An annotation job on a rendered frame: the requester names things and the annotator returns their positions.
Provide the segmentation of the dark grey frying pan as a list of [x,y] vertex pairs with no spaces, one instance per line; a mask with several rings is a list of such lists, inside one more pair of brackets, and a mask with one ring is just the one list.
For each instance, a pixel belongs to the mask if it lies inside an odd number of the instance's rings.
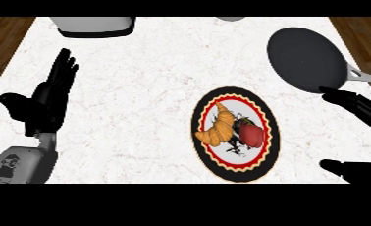
[[307,28],[277,30],[267,54],[280,78],[310,93],[321,93],[321,86],[341,89],[348,81],[371,83],[371,74],[349,65],[332,41]]

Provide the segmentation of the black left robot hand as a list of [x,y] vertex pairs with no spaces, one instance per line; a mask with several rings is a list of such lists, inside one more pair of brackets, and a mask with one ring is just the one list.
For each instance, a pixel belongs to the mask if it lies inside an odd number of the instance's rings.
[[3,93],[0,103],[11,118],[26,123],[26,136],[55,133],[64,123],[68,95],[79,65],[71,51],[62,48],[52,64],[49,76],[39,84],[33,97],[18,93]]

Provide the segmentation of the pale grey appliance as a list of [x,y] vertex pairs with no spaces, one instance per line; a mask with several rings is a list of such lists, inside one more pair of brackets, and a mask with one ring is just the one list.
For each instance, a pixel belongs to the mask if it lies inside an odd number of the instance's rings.
[[135,32],[136,17],[52,17],[58,31],[68,38],[111,38]]

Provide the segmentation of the golden croissant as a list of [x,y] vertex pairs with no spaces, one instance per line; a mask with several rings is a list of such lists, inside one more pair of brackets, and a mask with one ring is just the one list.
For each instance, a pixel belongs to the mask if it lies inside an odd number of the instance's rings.
[[213,147],[220,146],[223,142],[229,142],[233,138],[235,115],[221,102],[217,103],[217,106],[218,116],[214,126],[208,131],[195,133],[199,141]]

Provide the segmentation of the red bell pepper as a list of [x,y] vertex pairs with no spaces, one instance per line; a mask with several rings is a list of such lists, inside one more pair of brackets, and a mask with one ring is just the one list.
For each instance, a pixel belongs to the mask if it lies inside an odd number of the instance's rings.
[[264,143],[264,130],[252,124],[242,123],[239,129],[239,138],[249,147],[260,148]]

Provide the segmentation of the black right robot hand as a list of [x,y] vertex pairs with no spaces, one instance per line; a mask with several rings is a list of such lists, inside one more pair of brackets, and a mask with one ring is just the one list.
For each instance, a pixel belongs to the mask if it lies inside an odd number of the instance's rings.
[[[320,87],[323,99],[341,106],[371,127],[371,100],[352,91]],[[320,162],[326,171],[341,177],[349,184],[371,185],[371,162],[341,162],[323,159]]]

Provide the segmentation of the black rimmed patterned plate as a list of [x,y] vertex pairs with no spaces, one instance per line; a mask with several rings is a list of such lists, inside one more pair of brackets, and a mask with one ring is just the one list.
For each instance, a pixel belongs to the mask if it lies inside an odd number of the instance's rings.
[[[221,102],[235,115],[233,136],[229,142],[213,147],[204,144],[195,133],[208,131],[218,116]],[[239,138],[241,124],[264,130],[264,143],[249,147]],[[223,179],[245,183],[258,180],[271,170],[280,152],[280,131],[273,112],[263,99],[246,89],[226,86],[214,89],[201,99],[192,117],[195,149],[205,166]]]

